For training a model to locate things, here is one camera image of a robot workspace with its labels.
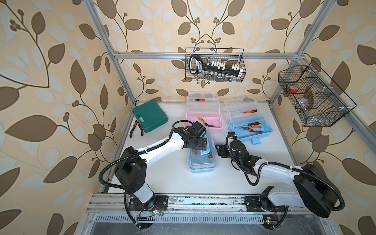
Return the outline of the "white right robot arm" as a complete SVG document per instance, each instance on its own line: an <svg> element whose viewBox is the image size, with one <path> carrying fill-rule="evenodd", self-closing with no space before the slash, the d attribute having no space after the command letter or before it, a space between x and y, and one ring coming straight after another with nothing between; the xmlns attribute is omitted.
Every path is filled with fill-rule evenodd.
<svg viewBox="0 0 376 235"><path fill-rule="evenodd" d="M266 177L292 187L286 191L267 187L259 196L265 210L269 210L270 205L293 206L328 218L332 211L345 208L340 190L313 164L289 166L251 155L234 132L229 132L225 143L215 145L215 148L221 158L229 158L235 164L249 185L257 186L261 178Z"/></svg>

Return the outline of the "blue toolbox with clear lid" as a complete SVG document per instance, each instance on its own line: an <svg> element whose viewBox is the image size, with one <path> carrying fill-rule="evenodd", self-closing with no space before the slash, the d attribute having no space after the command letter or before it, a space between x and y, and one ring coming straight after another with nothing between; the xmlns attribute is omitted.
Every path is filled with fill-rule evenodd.
<svg viewBox="0 0 376 235"><path fill-rule="evenodd" d="M207 139L205 150L190 149L189 151L187 162L192 173L211 172L216 167L216 149L210 132L207 132L205 138Z"/></svg>

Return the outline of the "pink toolbox with clear lid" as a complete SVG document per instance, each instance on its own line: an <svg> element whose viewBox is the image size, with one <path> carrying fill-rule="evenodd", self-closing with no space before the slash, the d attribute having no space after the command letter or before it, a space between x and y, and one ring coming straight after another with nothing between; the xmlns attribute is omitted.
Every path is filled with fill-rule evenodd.
<svg viewBox="0 0 376 235"><path fill-rule="evenodd" d="M205 99L205 102L189 101L189 99ZM189 92L187 96L185 119L191 122L204 119L208 124L216 127L207 127L211 132L217 133L223 128L222 113L220 111L219 97L216 92Z"/></svg>

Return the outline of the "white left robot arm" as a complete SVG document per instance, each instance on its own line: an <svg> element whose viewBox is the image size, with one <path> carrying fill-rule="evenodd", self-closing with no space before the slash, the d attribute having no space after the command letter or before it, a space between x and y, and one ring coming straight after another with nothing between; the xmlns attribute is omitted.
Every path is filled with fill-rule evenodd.
<svg viewBox="0 0 376 235"><path fill-rule="evenodd" d="M198 121L179 120L174 123L169 135L144 148L129 147L123 151L121 157L109 163L99 173L99 182L110 188L125 191L126 194L137 198L143 204L150 204L154 192L146 183L147 168L163 157L181 149L207 149L207 129ZM104 174L115 168L115 176L119 185L104 180Z"/></svg>

